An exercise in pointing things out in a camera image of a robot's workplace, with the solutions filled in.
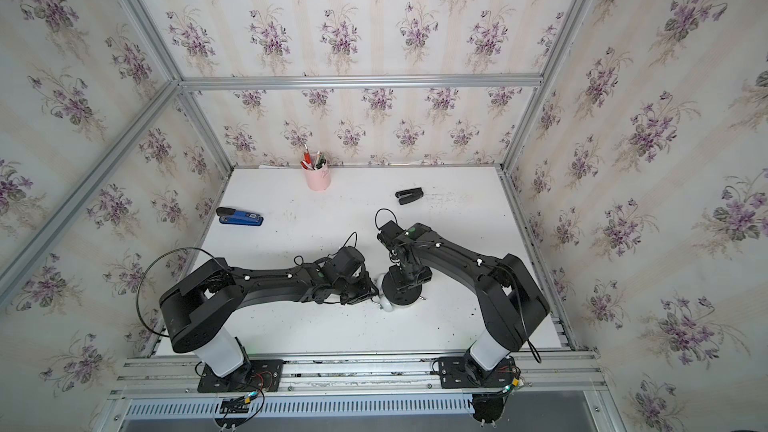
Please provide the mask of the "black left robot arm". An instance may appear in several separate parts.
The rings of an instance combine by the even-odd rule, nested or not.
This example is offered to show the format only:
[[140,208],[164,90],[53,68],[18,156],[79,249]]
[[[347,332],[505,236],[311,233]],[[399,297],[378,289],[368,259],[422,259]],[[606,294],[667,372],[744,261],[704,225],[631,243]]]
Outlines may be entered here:
[[237,310],[275,302],[356,305],[379,294],[364,256],[345,246],[284,269],[245,269],[213,257],[164,292],[159,308],[172,350],[192,353],[219,378],[243,369],[248,355],[225,330]]

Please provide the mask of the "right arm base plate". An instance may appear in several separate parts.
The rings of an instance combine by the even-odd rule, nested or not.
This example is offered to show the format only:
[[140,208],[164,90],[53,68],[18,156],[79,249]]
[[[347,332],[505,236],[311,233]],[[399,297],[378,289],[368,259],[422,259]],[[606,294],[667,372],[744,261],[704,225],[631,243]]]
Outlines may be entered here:
[[512,358],[504,358],[492,370],[483,369],[470,356],[443,356],[432,361],[442,389],[492,389],[508,391],[520,385],[521,372]]

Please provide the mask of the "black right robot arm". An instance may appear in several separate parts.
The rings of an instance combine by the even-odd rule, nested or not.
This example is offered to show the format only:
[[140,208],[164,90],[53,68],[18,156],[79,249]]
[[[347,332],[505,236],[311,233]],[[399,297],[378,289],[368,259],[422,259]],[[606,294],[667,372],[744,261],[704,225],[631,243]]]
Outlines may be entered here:
[[497,258],[471,251],[422,223],[402,228],[389,221],[378,228],[377,239],[392,261],[381,280],[384,302],[414,304],[435,270],[475,294],[485,332],[468,349],[465,363],[477,374],[489,374],[519,351],[551,313],[544,293],[513,254]]

